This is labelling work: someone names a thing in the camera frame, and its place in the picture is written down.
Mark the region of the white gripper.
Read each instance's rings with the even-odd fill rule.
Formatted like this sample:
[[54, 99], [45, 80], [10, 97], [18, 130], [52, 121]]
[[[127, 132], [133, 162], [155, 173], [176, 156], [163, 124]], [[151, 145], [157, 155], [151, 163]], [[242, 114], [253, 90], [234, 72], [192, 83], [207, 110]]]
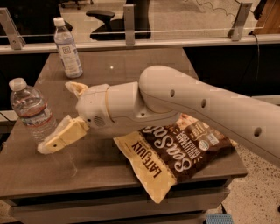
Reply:
[[51, 154], [62, 150], [84, 137], [89, 126], [94, 129], [109, 127], [113, 124], [107, 107], [108, 84], [88, 87], [75, 81], [65, 83], [66, 89], [78, 99], [76, 110], [78, 117], [65, 116], [55, 131], [38, 145], [42, 154]]

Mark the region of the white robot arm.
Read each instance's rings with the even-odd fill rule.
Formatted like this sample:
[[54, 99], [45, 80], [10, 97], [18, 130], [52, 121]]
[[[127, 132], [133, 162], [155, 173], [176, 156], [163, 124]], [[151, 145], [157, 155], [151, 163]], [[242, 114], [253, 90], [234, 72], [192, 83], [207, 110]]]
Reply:
[[214, 87], [167, 66], [150, 66], [138, 81], [88, 87], [69, 81], [78, 116], [66, 116], [38, 146], [42, 154], [72, 144], [92, 128], [118, 137], [146, 126], [172, 124], [184, 113], [210, 125], [273, 165], [280, 166], [280, 107]]

